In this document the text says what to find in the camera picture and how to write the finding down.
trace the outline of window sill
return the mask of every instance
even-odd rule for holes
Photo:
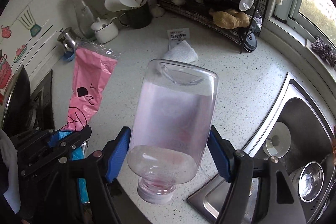
[[[260,37],[275,47],[313,83],[323,96],[327,92],[323,89],[321,80],[325,82],[333,97],[336,98],[336,71],[327,61],[323,61],[311,49],[311,41],[302,37],[292,27],[271,17],[265,19]]]

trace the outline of blue gripper pad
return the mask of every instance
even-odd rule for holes
[[[207,142],[208,148],[215,162],[219,175],[223,177],[227,182],[232,182],[234,177],[232,173],[232,170],[234,168],[234,158],[232,155],[226,155],[226,152],[222,146],[222,142],[224,141],[227,140],[223,140],[215,127],[212,126]]]
[[[118,136],[113,142],[116,142],[115,148],[108,160],[108,168],[106,172],[106,179],[108,182],[112,182],[120,172],[121,166],[125,160],[129,142],[131,139],[131,130],[128,127],[123,127]]]

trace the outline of bottle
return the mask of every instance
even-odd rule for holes
[[[95,40],[95,32],[91,29],[92,23],[98,17],[97,13],[87,5],[86,0],[72,0],[79,30],[90,40]]]
[[[209,137],[218,76],[169,60],[148,63],[127,163],[139,175],[138,194],[164,204],[176,184],[192,180]]]

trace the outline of white ribbed cap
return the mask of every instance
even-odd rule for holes
[[[139,184],[138,184],[138,195],[140,198],[142,198],[144,201],[152,204],[165,204],[169,200],[171,200],[171,197],[173,196],[174,191],[171,191],[170,193],[163,194],[163,195],[158,195],[155,193],[150,193],[143,189]]]

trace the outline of kitchen sink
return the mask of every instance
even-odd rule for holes
[[[267,159],[263,143],[276,122],[284,123],[291,134],[291,146],[280,158],[288,175],[311,161],[321,163],[324,183],[320,194],[310,203],[301,201],[307,223],[319,215],[335,180],[332,154],[333,130],[325,116],[305,88],[287,73],[280,93],[267,117],[246,144],[244,151],[251,157]],[[207,220],[215,222],[224,204],[230,184],[219,175],[188,198],[191,204]],[[249,202],[243,223],[251,223],[258,190],[258,179],[253,178]]]

